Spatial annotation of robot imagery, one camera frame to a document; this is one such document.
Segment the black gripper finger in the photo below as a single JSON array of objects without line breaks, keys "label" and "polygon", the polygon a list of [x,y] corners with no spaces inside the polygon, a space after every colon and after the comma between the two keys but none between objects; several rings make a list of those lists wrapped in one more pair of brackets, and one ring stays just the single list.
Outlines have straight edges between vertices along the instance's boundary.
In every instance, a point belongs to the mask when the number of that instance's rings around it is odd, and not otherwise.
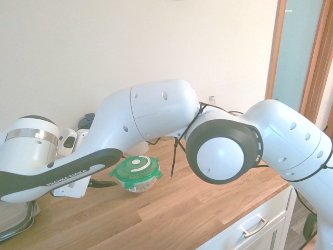
[{"label": "black gripper finger", "polygon": [[90,180],[88,183],[89,188],[107,188],[111,186],[117,186],[117,183],[113,181],[98,181],[98,180]]}]

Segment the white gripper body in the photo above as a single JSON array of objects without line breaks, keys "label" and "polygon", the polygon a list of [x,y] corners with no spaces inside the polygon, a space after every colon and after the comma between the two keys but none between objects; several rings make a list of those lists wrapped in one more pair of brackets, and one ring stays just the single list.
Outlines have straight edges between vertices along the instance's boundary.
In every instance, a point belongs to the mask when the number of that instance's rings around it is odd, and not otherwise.
[{"label": "white gripper body", "polygon": [[56,197],[67,196],[73,198],[81,198],[86,193],[89,181],[90,177],[85,177],[83,179],[77,180],[68,185],[55,189],[53,195]]}]

